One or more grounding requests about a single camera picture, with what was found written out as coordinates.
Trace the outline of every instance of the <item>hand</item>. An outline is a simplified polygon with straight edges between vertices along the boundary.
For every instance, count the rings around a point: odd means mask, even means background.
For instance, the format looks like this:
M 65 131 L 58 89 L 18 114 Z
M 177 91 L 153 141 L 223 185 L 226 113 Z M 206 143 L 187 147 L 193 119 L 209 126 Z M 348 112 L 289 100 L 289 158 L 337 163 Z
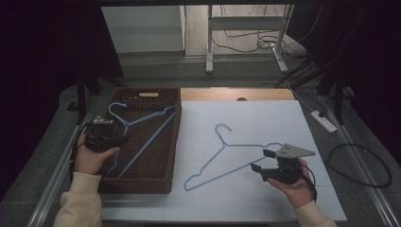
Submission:
M 85 135 L 83 134 L 78 139 L 78 150 L 75 161 L 76 172 L 95 175 L 101 169 L 104 161 L 120 150 L 120 148 L 111 148 L 105 152 L 96 153 L 86 148 L 83 145 L 84 142 Z
M 307 162 L 303 159 L 300 158 L 299 161 L 302 166 L 307 166 Z M 310 179 L 307 168 L 303 167 L 303 173 L 308 179 Z M 310 188 L 303 179 L 300 179 L 298 182 L 291 185 L 281 183 L 272 178 L 268 178 L 268 182 L 275 188 L 281 190 L 295 209 L 300 208 L 313 200 Z

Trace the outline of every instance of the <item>beige sleeve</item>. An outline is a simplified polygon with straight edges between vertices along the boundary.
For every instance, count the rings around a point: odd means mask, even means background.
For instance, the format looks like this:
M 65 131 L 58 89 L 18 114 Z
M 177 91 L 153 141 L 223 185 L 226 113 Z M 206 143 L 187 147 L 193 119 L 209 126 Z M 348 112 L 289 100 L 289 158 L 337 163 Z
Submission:
M 337 226 L 336 223 L 328 217 L 325 217 L 317 207 L 315 201 L 307 205 L 295 209 L 295 215 L 302 227 L 332 227 Z
M 97 188 L 101 176 L 74 173 L 68 192 L 61 195 L 61 209 L 54 226 L 101 226 L 101 200 Z

